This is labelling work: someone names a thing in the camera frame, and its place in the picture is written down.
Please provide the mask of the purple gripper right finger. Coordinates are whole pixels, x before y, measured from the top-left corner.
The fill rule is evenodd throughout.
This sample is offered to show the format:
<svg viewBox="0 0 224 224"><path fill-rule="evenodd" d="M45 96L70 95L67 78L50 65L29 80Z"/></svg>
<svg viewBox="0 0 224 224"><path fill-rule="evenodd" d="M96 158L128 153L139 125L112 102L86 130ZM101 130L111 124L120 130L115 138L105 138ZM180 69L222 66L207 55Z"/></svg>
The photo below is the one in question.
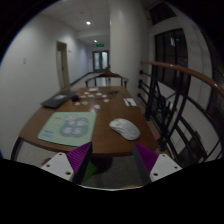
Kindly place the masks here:
<svg viewBox="0 0 224 224"><path fill-rule="evenodd" d="M132 153L143 185L181 170L167 154L157 154L137 142L133 143Z"/></svg>

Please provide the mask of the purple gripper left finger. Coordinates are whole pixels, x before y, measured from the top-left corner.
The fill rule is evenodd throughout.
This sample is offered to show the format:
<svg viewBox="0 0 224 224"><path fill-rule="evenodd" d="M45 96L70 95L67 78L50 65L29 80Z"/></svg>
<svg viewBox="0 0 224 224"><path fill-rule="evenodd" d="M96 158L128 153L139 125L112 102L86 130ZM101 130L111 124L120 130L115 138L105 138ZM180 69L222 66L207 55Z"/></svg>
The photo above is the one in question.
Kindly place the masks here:
<svg viewBox="0 0 224 224"><path fill-rule="evenodd" d="M92 143L88 142L68 153L59 152L43 165L42 169L75 184L80 184L92 151Z"/></svg>

